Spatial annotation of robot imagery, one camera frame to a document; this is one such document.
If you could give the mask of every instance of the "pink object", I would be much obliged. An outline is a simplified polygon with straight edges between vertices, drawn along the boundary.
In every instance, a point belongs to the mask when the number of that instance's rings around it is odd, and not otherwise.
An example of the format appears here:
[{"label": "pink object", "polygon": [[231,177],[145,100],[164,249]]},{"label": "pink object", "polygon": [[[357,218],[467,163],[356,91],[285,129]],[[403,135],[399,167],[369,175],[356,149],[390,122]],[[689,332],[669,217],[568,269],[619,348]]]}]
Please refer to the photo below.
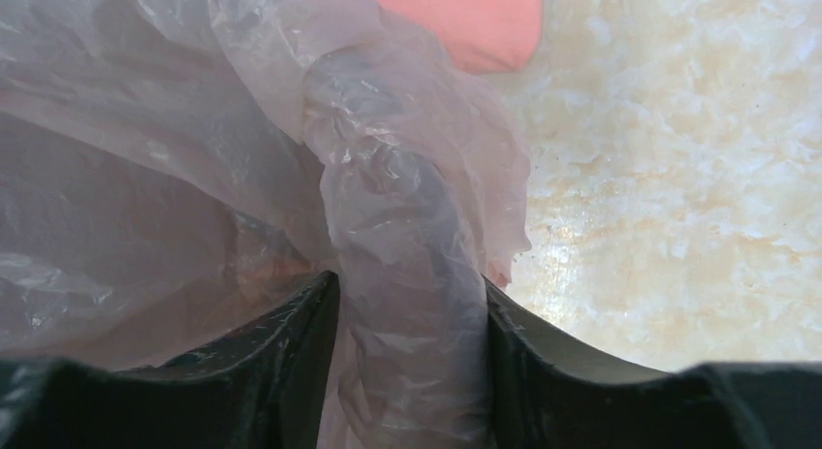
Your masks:
[{"label": "pink object", "polygon": [[542,0],[377,0],[433,31],[458,68],[517,71],[537,49]]}]

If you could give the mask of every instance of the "marble tile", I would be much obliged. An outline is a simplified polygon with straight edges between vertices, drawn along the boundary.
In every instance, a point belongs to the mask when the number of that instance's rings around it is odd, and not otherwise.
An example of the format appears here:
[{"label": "marble tile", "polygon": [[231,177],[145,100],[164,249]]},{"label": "marble tile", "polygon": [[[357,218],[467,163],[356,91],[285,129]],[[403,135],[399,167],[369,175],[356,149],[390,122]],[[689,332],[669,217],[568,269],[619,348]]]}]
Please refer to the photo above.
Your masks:
[{"label": "marble tile", "polygon": [[822,0],[546,0],[508,293],[662,369],[822,360]]}]

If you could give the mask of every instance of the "translucent plastic bag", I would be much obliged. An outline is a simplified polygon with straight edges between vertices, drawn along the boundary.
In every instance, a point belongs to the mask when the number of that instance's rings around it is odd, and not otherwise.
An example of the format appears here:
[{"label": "translucent plastic bag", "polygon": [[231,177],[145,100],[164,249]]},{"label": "translucent plastic bag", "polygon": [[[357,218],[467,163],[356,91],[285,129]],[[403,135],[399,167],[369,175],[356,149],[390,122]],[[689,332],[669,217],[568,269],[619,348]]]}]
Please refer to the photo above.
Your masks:
[{"label": "translucent plastic bag", "polygon": [[369,0],[0,0],[0,354],[162,363],[332,268],[321,447],[480,447],[523,150]]}]

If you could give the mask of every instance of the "marble floor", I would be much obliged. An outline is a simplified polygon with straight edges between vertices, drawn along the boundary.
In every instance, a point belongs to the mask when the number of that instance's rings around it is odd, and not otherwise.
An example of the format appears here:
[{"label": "marble floor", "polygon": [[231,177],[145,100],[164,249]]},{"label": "marble floor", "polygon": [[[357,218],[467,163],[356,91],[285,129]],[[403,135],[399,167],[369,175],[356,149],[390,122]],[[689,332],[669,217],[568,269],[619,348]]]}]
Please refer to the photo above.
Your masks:
[{"label": "marble floor", "polygon": [[822,360],[822,0],[546,0],[508,293],[662,369]]}]

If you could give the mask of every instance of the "beige floor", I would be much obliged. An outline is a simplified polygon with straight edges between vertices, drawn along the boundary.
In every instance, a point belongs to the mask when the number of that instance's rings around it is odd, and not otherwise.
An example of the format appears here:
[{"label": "beige floor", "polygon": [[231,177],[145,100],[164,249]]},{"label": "beige floor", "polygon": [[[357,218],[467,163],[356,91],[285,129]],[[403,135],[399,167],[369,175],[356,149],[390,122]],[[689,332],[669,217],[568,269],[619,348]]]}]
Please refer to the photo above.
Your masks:
[{"label": "beige floor", "polygon": [[546,0],[508,289],[621,357],[822,360],[822,0]]}]

